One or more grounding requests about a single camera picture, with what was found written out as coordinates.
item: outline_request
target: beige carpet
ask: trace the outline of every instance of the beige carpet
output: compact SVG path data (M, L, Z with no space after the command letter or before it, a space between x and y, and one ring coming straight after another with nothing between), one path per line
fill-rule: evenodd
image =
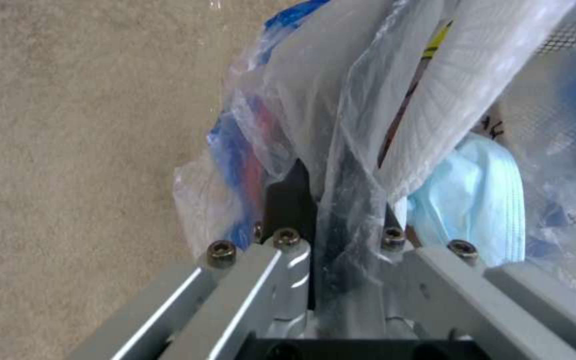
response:
M295 0L0 0L0 359L64 357L191 261L171 196L228 64Z

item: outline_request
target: trash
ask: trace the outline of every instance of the trash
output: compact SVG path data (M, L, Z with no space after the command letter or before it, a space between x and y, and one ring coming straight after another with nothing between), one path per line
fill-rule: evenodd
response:
M424 246L460 239L488 267L526 253L524 192L508 150L469 133L409 198L409 225Z
M222 235L204 232L213 238L188 241L228 239L245 249L261 219L266 187L301 160L318 202L312 279L319 335L382 337L375 254L387 205L405 224L407 196L458 145L573 4L311 0L275 16L233 67L224 110L208 135L228 191L220 203L180 210L184 224L192 222L188 215L201 221L191 225L196 227L213 226L208 216L198 218L203 209L212 214L228 205L221 209L232 213L220 219ZM379 167L386 134L425 48L450 19ZM178 208L195 199L183 187L191 178L186 166L176 177ZM201 171L207 169L204 161ZM503 258L521 253L521 238L505 244L515 246Z

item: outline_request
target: surgical mask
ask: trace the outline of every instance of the surgical mask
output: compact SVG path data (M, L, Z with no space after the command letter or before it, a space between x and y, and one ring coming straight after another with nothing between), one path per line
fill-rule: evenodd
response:
M425 245L461 239L489 267L521 262L526 251L519 168L498 143L468 133L408 198L408 224Z

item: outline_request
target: clear plastic bag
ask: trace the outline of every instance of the clear plastic bag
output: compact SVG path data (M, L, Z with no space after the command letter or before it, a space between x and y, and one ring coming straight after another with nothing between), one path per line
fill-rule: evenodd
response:
M576 47L531 59L492 121L523 178L526 257L576 289Z
M418 189L486 112L574 0L462 0L379 178L392 203Z
M377 271L387 199L374 171L441 12L441 2L394 2L343 85L313 251L322 336L384 335Z

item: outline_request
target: plastic bag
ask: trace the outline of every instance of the plastic bag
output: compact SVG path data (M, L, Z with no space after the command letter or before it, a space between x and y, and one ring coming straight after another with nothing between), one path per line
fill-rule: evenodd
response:
M535 56L491 121L523 178L526 257L576 288L576 47Z
M237 233L231 228L243 216L242 202L226 186L207 150L198 159L174 169L173 196L179 223L195 259L215 239Z
M276 118L256 92L277 44L326 2L302 2L265 22L254 46L231 67L224 109L207 136L213 161L202 155L200 160L176 169L174 199L195 258L217 239L246 249L253 240L253 224L262 217L266 185L283 178L297 159ZM219 175L214 173L214 166ZM201 181L208 185L202 187Z
M313 252L323 336L384 335L377 254L387 199L373 173L441 11L436 1L394 2L343 84Z
M395 203L418 189L486 112L574 0L463 0L379 171Z

